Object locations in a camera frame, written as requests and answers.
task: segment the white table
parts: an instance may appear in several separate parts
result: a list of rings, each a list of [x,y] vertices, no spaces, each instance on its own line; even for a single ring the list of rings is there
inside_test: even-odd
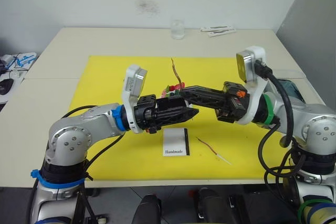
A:
[[[63,28],[26,75],[0,113],[0,186],[31,187],[40,168],[50,126],[64,115],[89,55],[235,57],[251,45],[262,46],[278,78],[290,78],[308,103],[323,103],[302,70],[271,30],[239,30],[209,38],[187,30],[182,40],[167,29]],[[93,181],[89,187],[251,184],[261,180]]]

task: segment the floor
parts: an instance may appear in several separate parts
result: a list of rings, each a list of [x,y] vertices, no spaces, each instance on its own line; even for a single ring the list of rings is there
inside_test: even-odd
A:
[[[162,224],[196,222],[192,192],[202,186],[156,186],[101,189],[98,197],[89,198],[95,214],[107,214],[108,223],[131,223],[134,212],[147,194],[156,194],[162,201]],[[242,185],[207,186],[227,197],[242,194],[252,224],[280,224],[295,220],[289,210],[264,188]],[[24,223],[30,189],[0,188],[0,223]]]

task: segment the clear glass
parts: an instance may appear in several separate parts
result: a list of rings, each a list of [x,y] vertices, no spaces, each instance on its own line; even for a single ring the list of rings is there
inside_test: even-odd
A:
[[[173,39],[183,39],[184,37],[183,20],[175,19],[171,22],[171,36]]]

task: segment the green ring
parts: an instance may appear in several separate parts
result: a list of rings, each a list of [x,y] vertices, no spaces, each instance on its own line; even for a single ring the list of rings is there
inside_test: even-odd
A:
[[[264,124],[268,125],[272,122],[273,117],[274,117],[273,105],[268,95],[264,94],[264,98],[265,98],[267,110],[268,110],[268,115],[267,115],[266,120],[264,121]]]
[[[327,199],[310,199],[310,200],[307,200],[307,201],[305,201],[301,206],[300,206],[300,208],[299,208],[299,210],[298,210],[298,219],[299,219],[299,222],[300,222],[300,224],[302,224],[302,220],[301,220],[301,218],[302,218],[302,213],[303,213],[303,209],[306,207],[306,206],[308,206],[309,204],[311,204],[311,203],[323,203],[323,202],[327,202],[327,203],[332,203],[332,201],[331,200],[327,200]]]

